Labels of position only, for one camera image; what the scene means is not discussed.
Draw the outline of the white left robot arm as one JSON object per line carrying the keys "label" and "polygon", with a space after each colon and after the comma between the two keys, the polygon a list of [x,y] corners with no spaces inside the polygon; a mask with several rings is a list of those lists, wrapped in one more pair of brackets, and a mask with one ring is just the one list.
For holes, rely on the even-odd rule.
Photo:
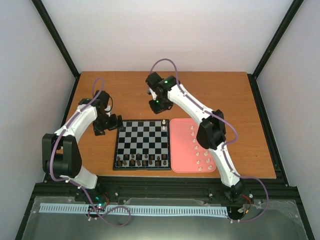
{"label": "white left robot arm", "polygon": [[103,198],[104,188],[97,184],[98,176],[83,166],[78,142],[88,127],[93,127],[95,136],[123,128],[122,116],[111,113],[109,100],[104,90],[96,91],[93,98],[83,98],[61,128],[42,137],[43,171],[54,181],[87,189],[86,195],[95,202]]}

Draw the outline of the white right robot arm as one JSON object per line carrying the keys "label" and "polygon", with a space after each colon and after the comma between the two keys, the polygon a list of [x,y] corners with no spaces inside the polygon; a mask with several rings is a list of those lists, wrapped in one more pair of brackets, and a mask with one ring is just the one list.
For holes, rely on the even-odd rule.
{"label": "white right robot arm", "polygon": [[230,203],[238,200],[245,187],[228,152],[227,122],[223,112],[219,109],[214,111],[202,104],[172,75],[162,78],[158,73],[152,72],[145,82],[148,85],[148,94],[152,96],[148,104],[155,114],[170,110],[176,104],[195,121],[198,125],[196,140],[213,156],[224,185],[225,199]]}

